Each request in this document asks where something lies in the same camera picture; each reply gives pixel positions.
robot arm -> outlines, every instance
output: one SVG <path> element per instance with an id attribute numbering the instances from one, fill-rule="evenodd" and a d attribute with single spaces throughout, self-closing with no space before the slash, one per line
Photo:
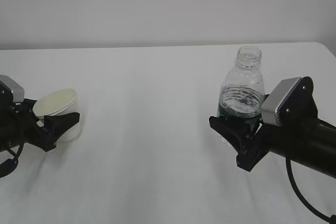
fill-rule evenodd
<path id="1" fill-rule="evenodd" d="M 290 161 L 295 161 L 336 178 L 336 127 L 318 119 L 312 92 L 310 77 L 282 80 L 266 97 L 258 118 L 239 123 L 211 116 L 209 122 L 237 151 L 237 166 L 248 172 L 270 151 L 285 157 L 290 183 L 301 202 L 318 217 L 336 223 L 336 216 L 323 215 L 305 200 L 291 170 Z"/>
<path id="2" fill-rule="evenodd" d="M 39 126 L 33 113 L 35 100 L 24 99 L 24 89 L 8 76 L 0 75 L 0 152 L 13 158 L 0 164 L 0 177 L 15 170 L 24 144 L 35 145 L 45 152 L 57 146 L 57 140 L 79 122 L 79 113 L 45 116 Z"/>

white table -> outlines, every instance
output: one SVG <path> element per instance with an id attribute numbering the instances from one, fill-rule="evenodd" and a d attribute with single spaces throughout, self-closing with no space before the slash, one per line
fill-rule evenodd
<path id="1" fill-rule="evenodd" d="M 0 51 L 0 73 L 27 98 L 76 89 L 83 126 L 49 153 L 25 146 L 0 179 L 1 224 L 324 223 L 294 195 L 284 158 L 270 153 L 248 173 L 209 127 L 240 46 Z M 258 47 L 266 92 L 310 76 L 319 117 L 336 124 L 336 59 L 326 47 Z M 335 179 L 293 172 L 316 208 L 336 214 Z"/>

paper cup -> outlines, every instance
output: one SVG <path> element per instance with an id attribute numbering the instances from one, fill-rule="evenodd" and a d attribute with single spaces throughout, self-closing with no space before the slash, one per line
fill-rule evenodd
<path id="1" fill-rule="evenodd" d="M 38 100 L 33 107 L 33 113 L 42 122 L 44 122 L 45 115 L 65 115 L 72 112 L 78 112 L 77 94 L 74 89 L 61 89 L 52 92 Z M 67 130 L 58 139 L 58 142 L 73 140 L 79 133 L 80 124 L 78 122 Z"/>

plastic water bottle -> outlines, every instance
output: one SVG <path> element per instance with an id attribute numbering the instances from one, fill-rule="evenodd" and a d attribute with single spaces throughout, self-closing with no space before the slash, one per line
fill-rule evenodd
<path id="1" fill-rule="evenodd" d="M 251 119 L 260 114 L 265 96 L 260 63 L 259 48 L 244 46 L 239 49 L 236 64 L 220 89 L 218 116 Z"/>

bottle neck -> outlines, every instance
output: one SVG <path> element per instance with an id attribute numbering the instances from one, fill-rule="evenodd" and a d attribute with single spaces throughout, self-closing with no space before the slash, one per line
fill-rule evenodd
<path id="1" fill-rule="evenodd" d="M 254 46 L 241 47 L 237 54 L 236 66 L 244 70 L 259 70 L 261 63 L 261 51 Z"/>

